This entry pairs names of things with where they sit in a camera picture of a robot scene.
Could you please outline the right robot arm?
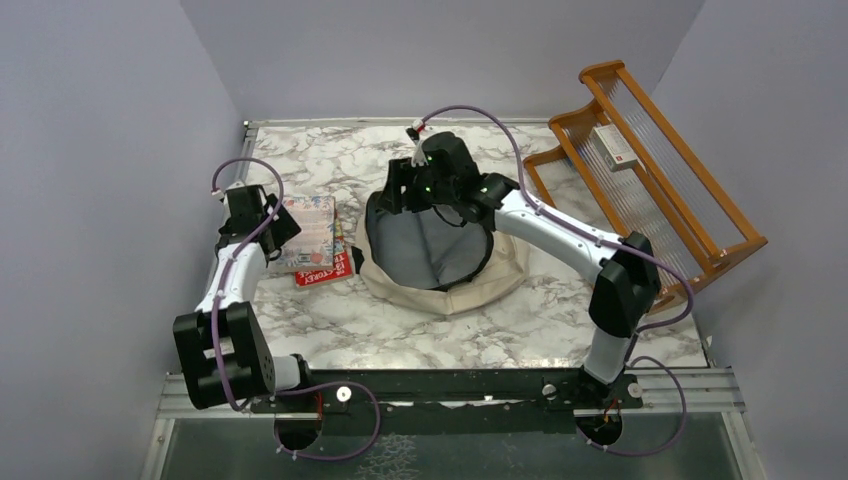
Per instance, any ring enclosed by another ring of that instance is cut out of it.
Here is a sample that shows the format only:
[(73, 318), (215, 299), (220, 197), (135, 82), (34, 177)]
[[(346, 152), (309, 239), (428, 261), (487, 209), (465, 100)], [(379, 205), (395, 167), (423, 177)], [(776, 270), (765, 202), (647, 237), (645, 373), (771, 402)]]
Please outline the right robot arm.
[(378, 194), (388, 214), (428, 214), (445, 227), (471, 225), (502, 233), (552, 255), (592, 285), (588, 313), (595, 325), (577, 380), (579, 398), (600, 407), (617, 392), (639, 322), (660, 291), (650, 240), (639, 232), (618, 237), (550, 210), (503, 174), (483, 173), (463, 139), (452, 132), (424, 138), (409, 127), (412, 156), (393, 159)]

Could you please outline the floral cover book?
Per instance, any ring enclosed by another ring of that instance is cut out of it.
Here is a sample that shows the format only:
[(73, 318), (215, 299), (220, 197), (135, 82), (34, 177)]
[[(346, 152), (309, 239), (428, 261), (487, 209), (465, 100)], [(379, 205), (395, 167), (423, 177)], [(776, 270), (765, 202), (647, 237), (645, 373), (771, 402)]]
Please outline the floral cover book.
[(335, 197), (286, 196), (283, 206), (301, 232), (282, 247), (282, 255), (275, 261), (278, 269), (286, 273), (330, 269), (335, 253)]

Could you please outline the cream canvas backpack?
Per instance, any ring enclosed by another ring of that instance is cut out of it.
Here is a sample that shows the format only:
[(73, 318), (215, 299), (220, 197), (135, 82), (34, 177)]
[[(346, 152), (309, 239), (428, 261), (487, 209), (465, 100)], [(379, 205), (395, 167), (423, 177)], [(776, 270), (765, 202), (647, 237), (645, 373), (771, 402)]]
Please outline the cream canvas backpack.
[(355, 271), (373, 296), (453, 315), (493, 303), (528, 278), (528, 243), (478, 224), (460, 226), (447, 207), (393, 215), (378, 206), (380, 194), (367, 198), (351, 247)]

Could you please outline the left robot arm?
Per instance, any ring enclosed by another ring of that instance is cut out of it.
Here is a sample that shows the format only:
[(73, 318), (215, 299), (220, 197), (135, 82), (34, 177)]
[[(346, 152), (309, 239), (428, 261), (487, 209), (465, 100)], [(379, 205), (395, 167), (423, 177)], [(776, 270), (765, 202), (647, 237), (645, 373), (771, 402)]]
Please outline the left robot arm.
[(235, 184), (223, 194), (228, 217), (218, 230), (216, 271), (204, 298), (173, 323), (192, 405), (207, 409), (276, 393), (298, 411), (313, 401), (314, 384), (299, 354), (273, 356), (251, 301), (269, 263), (301, 232), (278, 198), (260, 185)]

